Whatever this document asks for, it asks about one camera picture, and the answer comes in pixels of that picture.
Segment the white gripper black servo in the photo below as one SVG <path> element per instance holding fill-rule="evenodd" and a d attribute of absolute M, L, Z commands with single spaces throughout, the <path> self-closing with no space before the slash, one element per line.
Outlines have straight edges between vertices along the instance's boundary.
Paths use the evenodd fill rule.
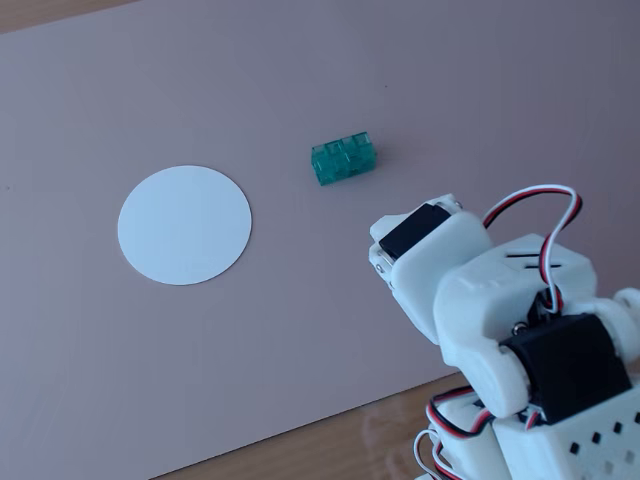
<path fill-rule="evenodd" d="M 416 329 L 437 345 L 434 302 L 439 283 L 493 246 L 482 221 L 447 194 L 409 213 L 381 217 L 369 234 L 370 264 Z"/>

